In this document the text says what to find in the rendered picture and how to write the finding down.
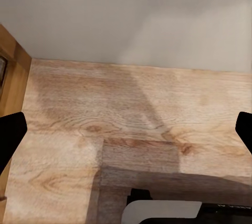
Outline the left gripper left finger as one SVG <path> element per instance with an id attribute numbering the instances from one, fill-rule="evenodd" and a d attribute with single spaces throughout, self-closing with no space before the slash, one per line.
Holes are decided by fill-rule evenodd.
<path id="1" fill-rule="evenodd" d="M 23 112 L 0 118 L 0 174 L 27 132 Z"/>

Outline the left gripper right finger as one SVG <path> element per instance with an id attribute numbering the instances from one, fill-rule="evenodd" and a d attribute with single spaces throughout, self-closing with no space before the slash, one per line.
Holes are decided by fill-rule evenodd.
<path id="1" fill-rule="evenodd" d="M 235 130 L 252 154 L 252 114 L 243 111 L 240 112 Z"/>

